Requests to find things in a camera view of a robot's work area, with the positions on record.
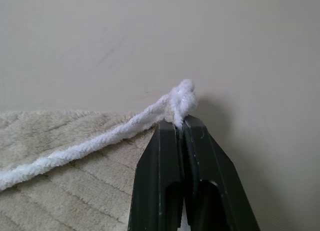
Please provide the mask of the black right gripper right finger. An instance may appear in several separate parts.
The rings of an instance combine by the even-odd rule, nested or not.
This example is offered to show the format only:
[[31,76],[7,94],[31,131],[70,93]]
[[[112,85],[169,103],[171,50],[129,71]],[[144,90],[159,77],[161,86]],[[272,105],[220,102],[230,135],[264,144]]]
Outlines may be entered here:
[[233,162],[200,119],[184,119],[183,141],[186,215],[191,230],[258,231]]

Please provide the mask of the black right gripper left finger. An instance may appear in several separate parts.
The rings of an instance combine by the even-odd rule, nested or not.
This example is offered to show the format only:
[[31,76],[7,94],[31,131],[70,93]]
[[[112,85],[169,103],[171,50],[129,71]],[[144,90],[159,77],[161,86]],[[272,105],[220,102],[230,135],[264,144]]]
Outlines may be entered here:
[[178,130],[161,121],[135,170],[129,231],[176,231],[183,211]]

